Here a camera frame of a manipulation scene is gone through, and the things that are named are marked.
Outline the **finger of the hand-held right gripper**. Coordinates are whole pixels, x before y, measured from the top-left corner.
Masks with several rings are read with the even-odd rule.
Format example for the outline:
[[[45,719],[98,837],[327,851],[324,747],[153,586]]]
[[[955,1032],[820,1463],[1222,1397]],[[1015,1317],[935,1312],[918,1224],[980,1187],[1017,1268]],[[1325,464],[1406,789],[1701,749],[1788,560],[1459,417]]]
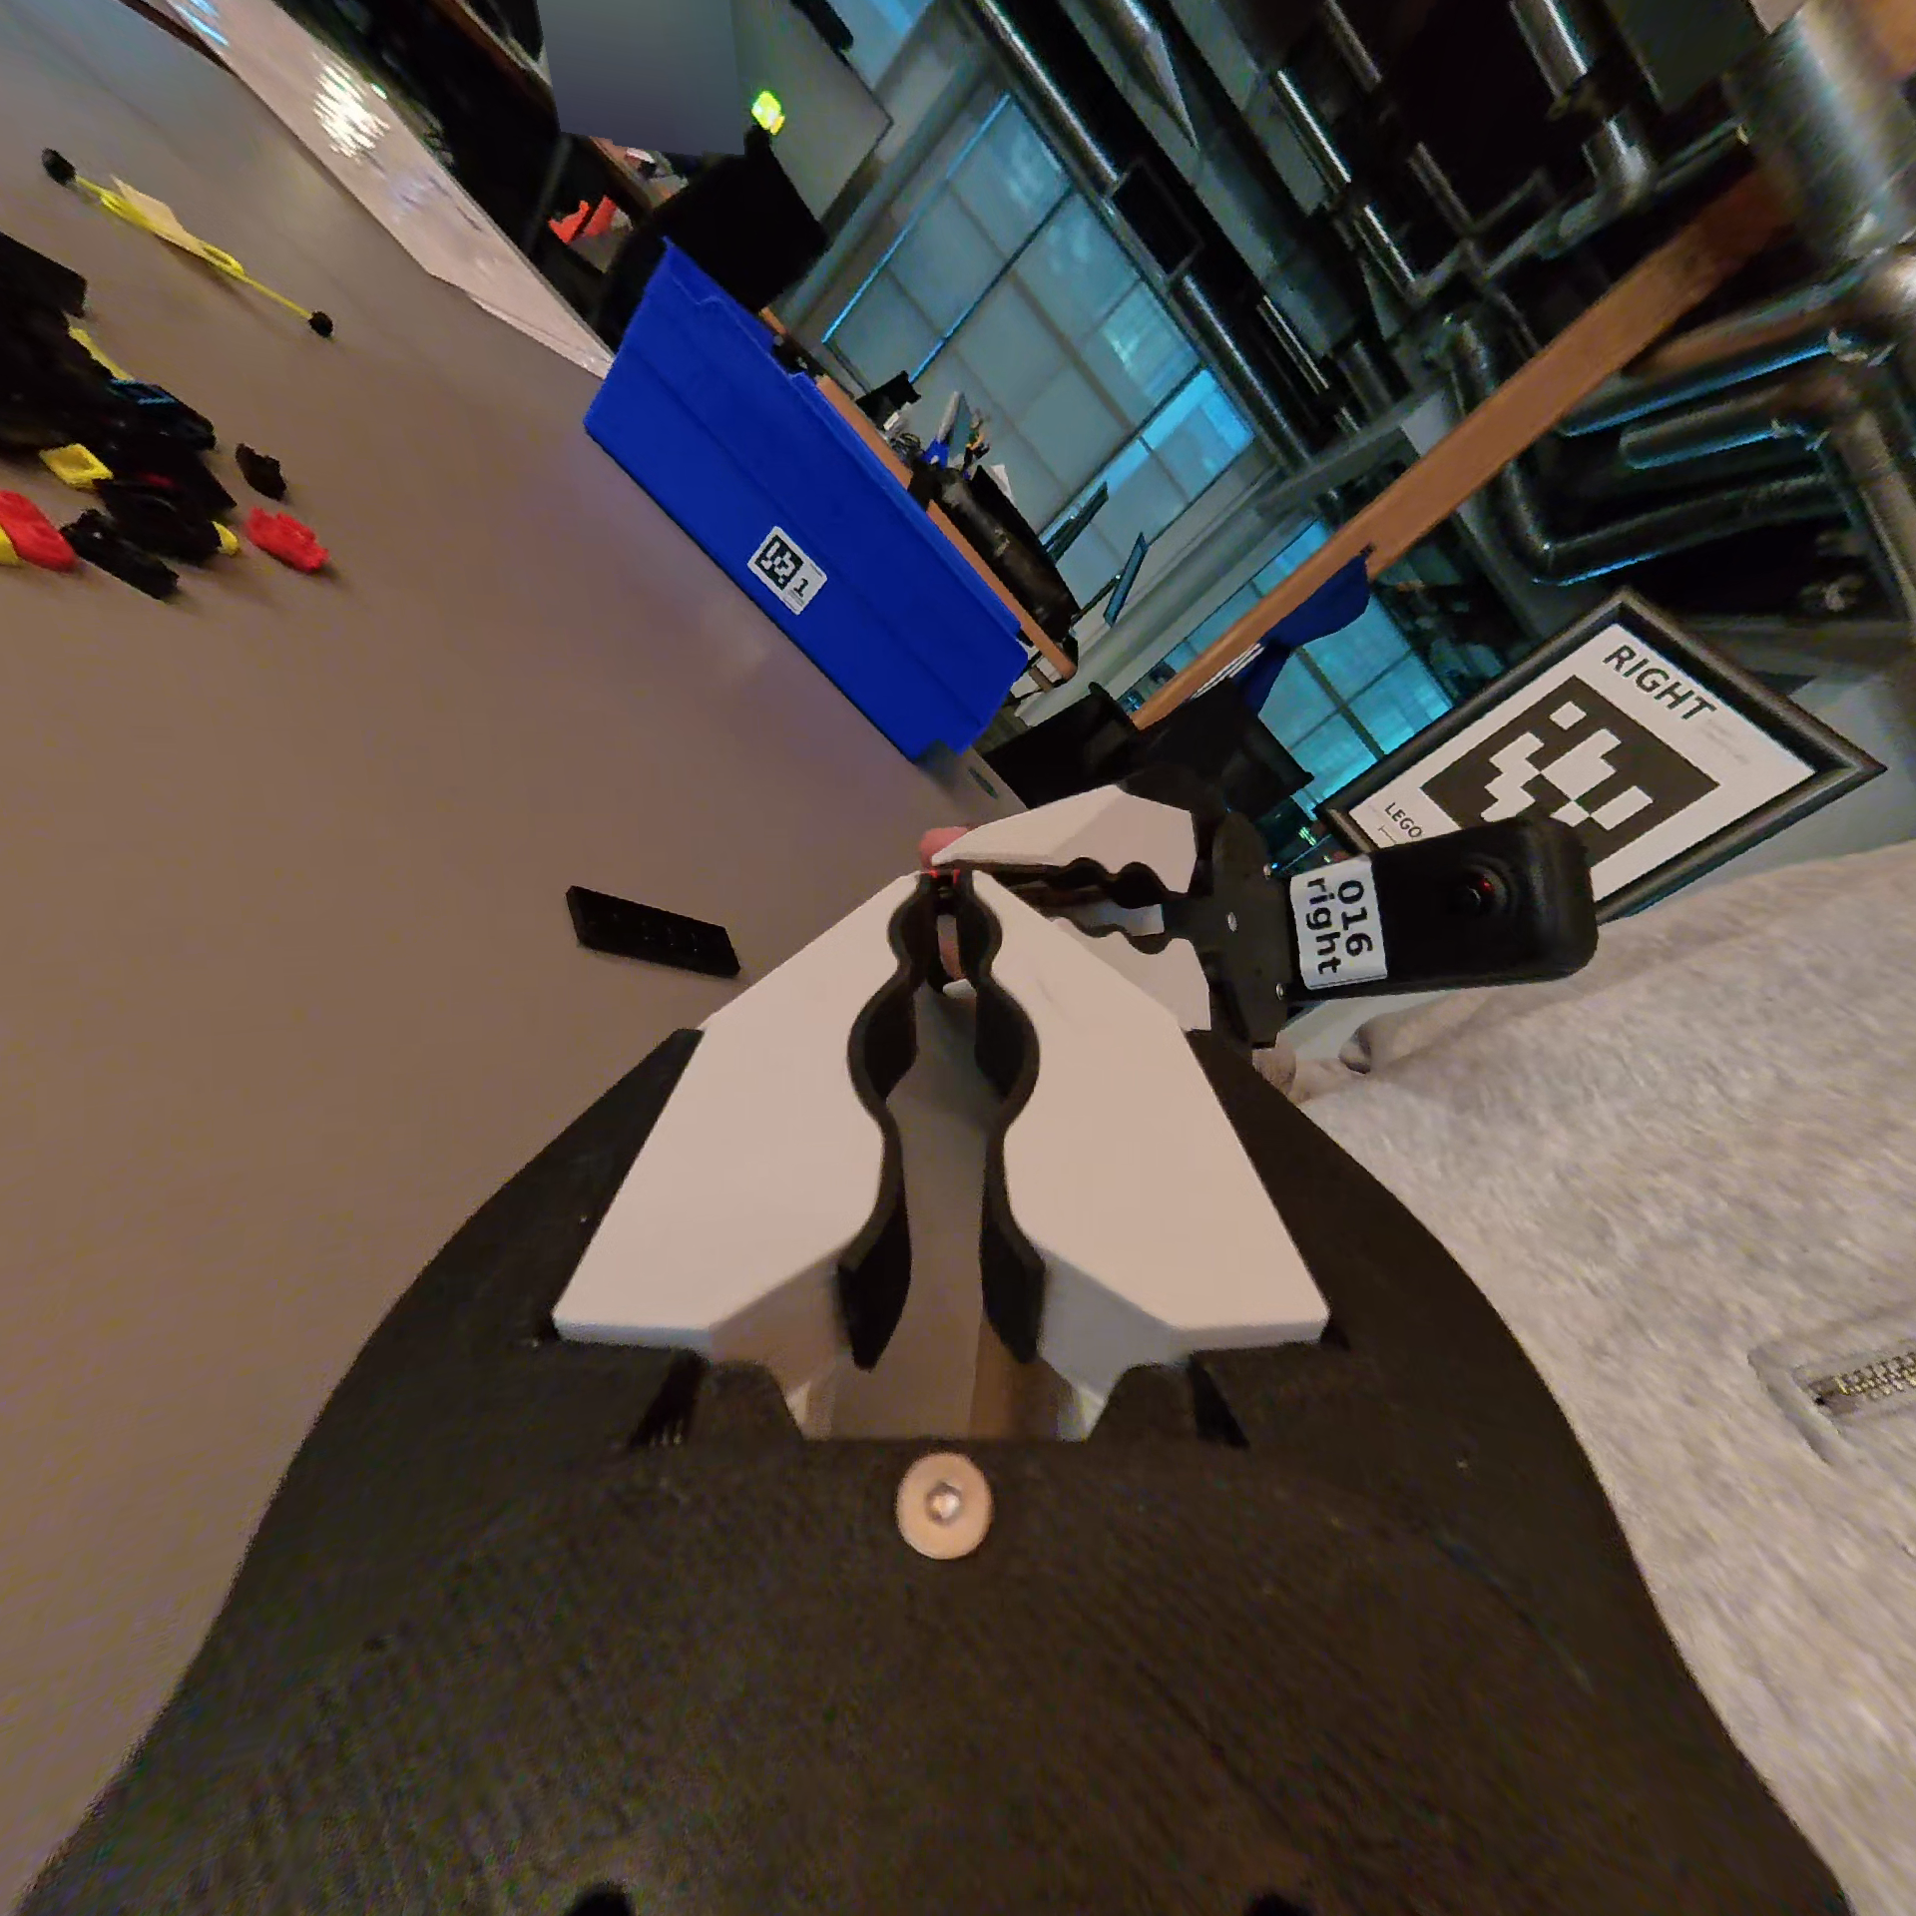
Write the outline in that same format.
[[[1079,927],[999,889],[999,984],[1045,1039],[1208,1032],[1210,995],[1183,943],[1140,948],[1118,922]]]
[[[990,878],[1047,914],[1183,905],[1200,877],[1200,822],[1183,808],[1102,786],[990,822],[948,848],[955,883]]]

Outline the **white instruction sheet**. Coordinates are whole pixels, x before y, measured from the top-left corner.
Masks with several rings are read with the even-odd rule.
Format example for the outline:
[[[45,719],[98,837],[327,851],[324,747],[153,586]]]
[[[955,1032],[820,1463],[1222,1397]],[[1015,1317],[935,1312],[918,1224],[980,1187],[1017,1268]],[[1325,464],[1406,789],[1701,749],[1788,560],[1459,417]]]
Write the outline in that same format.
[[[269,2],[153,2],[232,73],[430,279],[605,378],[611,349],[429,153],[374,82]]]

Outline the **grey ceiling pipes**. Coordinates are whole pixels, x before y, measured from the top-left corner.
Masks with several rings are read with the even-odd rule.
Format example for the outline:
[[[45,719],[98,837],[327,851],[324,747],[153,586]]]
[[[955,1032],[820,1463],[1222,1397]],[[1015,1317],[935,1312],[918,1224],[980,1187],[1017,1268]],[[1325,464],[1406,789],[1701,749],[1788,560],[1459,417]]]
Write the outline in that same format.
[[[1422,376],[1547,583],[1833,514],[1912,596],[1912,4],[962,4],[1297,470]]]

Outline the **framed marker sign on stand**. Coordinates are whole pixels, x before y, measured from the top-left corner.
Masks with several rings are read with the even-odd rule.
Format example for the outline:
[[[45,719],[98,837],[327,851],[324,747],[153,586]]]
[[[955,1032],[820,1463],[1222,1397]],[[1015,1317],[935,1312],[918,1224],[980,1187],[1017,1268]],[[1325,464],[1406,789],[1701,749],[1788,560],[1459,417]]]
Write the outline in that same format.
[[[1619,592],[1335,791],[1321,822],[1366,856],[1560,823],[1587,857],[1597,917],[1612,922],[1881,774],[1723,649]]]

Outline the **long black lego plate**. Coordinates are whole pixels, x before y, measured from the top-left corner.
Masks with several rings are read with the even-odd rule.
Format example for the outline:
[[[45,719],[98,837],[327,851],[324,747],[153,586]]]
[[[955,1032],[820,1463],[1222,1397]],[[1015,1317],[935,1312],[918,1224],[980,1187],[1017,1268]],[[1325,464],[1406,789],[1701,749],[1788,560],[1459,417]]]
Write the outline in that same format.
[[[586,952],[716,978],[736,978],[741,971],[732,941],[719,924],[583,885],[565,887],[565,910]]]

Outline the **black office chair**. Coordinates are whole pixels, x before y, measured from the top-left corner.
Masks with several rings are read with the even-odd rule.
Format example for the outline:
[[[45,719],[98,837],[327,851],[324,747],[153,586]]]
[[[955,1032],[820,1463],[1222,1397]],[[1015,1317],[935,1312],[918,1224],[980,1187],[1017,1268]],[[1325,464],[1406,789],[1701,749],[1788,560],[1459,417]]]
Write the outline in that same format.
[[[771,134],[751,124],[741,153],[707,161],[624,238],[590,315],[609,349],[619,348],[665,246],[760,312],[818,262],[828,232],[792,186]]]

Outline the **person's grey sweatshirt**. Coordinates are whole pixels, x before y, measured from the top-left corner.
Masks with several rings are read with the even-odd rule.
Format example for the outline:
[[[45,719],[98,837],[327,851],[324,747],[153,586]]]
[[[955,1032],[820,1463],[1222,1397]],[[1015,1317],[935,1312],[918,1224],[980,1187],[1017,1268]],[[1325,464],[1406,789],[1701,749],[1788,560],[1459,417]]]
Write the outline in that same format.
[[[1856,1912],[1912,1912],[1912,841],[1605,927],[1553,985],[1259,1073],[1459,1261],[1589,1450],[1665,1624]]]

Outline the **blue plastic bin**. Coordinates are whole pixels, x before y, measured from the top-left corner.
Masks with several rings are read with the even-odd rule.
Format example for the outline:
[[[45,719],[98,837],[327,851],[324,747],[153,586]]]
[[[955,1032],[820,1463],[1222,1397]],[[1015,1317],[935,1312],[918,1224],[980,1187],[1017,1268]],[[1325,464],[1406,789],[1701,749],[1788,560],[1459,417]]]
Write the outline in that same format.
[[[672,245],[583,432],[901,756],[990,727],[1025,666],[1015,612]]]

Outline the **yellow rod with black tips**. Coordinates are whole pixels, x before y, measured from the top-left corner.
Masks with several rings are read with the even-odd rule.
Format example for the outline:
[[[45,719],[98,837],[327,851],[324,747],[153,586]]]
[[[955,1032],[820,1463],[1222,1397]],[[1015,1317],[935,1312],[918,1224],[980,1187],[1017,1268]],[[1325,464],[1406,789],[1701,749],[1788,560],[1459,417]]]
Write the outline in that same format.
[[[138,232],[145,232],[170,251],[196,260],[208,271],[270,301],[293,315],[321,340],[333,339],[335,326],[327,312],[307,308],[256,279],[235,256],[212,246],[184,229],[167,204],[137,193],[124,180],[113,180],[111,186],[95,182],[81,175],[77,166],[54,148],[42,148],[39,153],[39,164],[47,178],[51,178],[59,188],[80,194],[86,204],[95,206],[95,211],[137,229]]]

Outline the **pile of lego pieces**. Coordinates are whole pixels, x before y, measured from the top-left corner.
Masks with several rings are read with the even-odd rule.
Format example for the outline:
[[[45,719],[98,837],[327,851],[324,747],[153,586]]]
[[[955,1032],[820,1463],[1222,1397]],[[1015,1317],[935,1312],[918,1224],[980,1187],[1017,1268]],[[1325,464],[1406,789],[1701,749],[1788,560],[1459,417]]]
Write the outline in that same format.
[[[59,578],[93,568],[174,603],[184,568],[256,551],[304,578],[331,554],[282,504],[282,466],[235,446],[241,502],[212,467],[215,425],[120,369],[85,328],[88,285],[1,238],[1,564]]]

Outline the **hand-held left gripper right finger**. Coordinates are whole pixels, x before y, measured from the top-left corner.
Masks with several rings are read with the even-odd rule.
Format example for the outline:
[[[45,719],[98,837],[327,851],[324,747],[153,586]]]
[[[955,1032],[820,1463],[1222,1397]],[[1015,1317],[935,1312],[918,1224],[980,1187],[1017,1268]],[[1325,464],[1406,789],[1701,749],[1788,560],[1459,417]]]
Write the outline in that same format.
[[[999,887],[965,875],[954,892],[973,1054],[1000,1100],[984,1308],[1017,1363],[1067,1384],[1061,1430],[1088,1438],[1128,1371],[1321,1341],[1325,1295],[1189,1034],[1045,1039],[999,984]]]

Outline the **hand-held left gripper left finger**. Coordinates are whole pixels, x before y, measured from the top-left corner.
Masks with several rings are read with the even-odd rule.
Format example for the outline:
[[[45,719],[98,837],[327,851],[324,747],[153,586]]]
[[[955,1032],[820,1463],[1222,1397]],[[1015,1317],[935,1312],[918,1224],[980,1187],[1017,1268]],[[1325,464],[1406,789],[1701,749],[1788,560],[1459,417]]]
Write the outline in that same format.
[[[683,1036],[554,1306],[564,1341],[761,1368],[804,1438],[829,1435],[913,1279],[891,1098],[918,1057],[935,896],[893,878]]]

